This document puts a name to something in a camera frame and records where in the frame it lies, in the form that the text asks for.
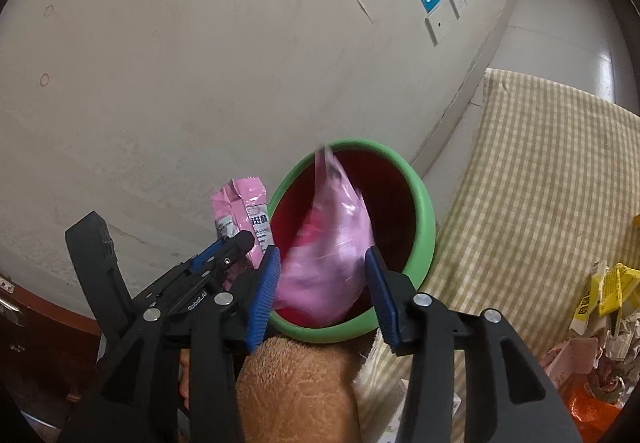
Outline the white pink paper scrap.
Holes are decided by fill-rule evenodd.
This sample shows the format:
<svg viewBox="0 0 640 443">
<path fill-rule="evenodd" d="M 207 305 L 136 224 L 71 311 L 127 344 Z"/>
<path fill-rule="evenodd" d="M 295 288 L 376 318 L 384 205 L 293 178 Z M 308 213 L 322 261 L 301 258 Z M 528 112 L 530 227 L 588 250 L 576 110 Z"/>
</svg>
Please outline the white pink paper scrap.
<svg viewBox="0 0 640 443">
<path fill-rule="evenodd" d="M 539 362 L 556 389 L 574 375 L 588 375 L 597 365 L 600 345 L 597 338 L 573 338 L 555 345 Z"/>
</svg>

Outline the yellow paper packet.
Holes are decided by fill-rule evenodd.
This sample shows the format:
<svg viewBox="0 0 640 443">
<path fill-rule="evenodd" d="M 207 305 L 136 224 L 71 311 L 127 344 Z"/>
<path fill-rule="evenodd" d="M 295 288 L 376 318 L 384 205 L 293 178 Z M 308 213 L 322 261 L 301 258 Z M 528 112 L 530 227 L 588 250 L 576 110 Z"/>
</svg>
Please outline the yellow paper packet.
<svg viewBox="0 0 640 443">
<path fill-rule="evenodd" d="M 639 271 L 616 263 L 609 267 L 605 261 L 596 261 L 588 278 L 587 290 L 580 299 L 570 330 L 583 336 L 589 327 L 591 317 L 599 319 L 614 316 L 614 327 L 623 319 L 639 312 Z"/>
</svg>

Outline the white wall switch plate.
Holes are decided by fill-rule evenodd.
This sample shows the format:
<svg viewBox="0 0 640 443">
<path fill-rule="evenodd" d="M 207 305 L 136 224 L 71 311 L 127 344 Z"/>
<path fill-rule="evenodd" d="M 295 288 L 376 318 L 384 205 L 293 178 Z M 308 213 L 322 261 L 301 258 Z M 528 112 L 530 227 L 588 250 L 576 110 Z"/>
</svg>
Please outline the white wall switch plate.
<svg viewBox="0 0 640 443">
<path fill-rule="evenodd" d="M 451 30 L 451 19 L 449 14 L 431 14 L 425 19 L 425 23 L 435 46 L 442 43 L 445 36 Z"/>
</svg>

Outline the orange plastic bag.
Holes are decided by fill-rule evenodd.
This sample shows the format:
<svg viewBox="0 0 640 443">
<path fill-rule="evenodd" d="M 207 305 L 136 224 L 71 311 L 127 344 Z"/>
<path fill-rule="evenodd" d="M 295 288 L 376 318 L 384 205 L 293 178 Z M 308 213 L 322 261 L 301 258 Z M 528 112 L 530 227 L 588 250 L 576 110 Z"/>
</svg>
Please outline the orange plastic bag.
<svg viewBox="0 0 640 443">
<path fill-rule="evenodd" d="M 622 411 L 598 400 L 591 392 L 586 375 L 573 375 L 562 385 L 561 395 L 584 443 L 596 443 L 612 427 Z"/>
</svg>

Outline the pink snack bag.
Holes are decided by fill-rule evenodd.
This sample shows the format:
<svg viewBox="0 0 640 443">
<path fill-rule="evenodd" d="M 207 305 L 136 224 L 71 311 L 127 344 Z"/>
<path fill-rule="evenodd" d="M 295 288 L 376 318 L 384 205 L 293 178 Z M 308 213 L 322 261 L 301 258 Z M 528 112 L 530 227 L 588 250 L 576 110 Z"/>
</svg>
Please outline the pink snack bag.
<svg viewBox="0 0 640 443">
<path fill-rule="evenodd" d="M 284 257 L 273 307 L 292 324 L 340 323 L 366 285 L 364 256 L 374 245 L 364 199 L 324 146 L 314 154 L 314 199 Z"/>
</svg>

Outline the pink sachet packet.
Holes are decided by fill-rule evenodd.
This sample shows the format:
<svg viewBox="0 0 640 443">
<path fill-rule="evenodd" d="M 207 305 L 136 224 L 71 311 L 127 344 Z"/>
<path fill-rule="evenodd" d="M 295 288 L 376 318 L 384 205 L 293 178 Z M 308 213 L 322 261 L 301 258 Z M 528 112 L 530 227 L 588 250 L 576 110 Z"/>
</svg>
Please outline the pink sachet packet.
<svg viewBox="0 0 640 443">
<path fill-rule="evenodd" d="M 259 177 L 236 178 L 213 193 L 212 207 L 219 237 L 231 238 L 242 231 L 254 237 L 254 246 L 229 269 L 224 289 L 230 291 L 235 279 L 245 271 L 271 265 L 272 253 L 269 249 L 274 241 L 267 189 Z"/>
</svg>

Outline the white wall socket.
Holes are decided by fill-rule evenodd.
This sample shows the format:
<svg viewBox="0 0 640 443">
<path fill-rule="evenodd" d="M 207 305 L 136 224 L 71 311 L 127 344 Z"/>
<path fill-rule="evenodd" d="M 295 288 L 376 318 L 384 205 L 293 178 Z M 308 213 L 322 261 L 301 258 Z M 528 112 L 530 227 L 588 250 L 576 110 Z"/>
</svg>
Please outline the white wall socket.
<svg viewBox="0 0 640 443">
<path fill-rule="evenodd" d="M 466 4 L 465 0 L 449 0 L 452 11 L 454 12 L 454 18 L 459 20 L 461 16 L 465 13 Z"/>
</svg>

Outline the green red trash bin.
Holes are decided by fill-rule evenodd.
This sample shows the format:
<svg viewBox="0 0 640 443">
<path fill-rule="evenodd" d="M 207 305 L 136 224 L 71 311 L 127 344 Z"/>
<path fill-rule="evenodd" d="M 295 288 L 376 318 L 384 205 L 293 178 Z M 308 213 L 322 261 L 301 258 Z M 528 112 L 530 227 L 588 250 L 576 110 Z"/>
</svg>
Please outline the green red trash bin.
<svg viewBox="0 0 640 443">
<path fill-rule="evenodd" d="M 270 323 L 328 345 L 375 330 L 364 255 L 420 286 L 435 250 L 435 211 L 413 167 L 373 140 L 348 138 L 299 161 L 269 203 L 283 269 Z"/>
</svg>

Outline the orange plush towel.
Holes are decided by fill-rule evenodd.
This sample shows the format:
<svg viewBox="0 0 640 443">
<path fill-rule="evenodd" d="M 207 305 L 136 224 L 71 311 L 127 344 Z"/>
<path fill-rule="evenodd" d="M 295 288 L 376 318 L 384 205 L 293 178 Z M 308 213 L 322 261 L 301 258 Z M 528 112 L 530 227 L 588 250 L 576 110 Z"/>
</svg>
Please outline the orange plush towel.
<svg viewBox="0 0 640 443">
<path fill-rule="evenodd" d="M 361 440 L 352 382 L 362 357 L 350 343 L 271 337 L 247 357 L 236 391 L 247 442 Z"/>
</svg>

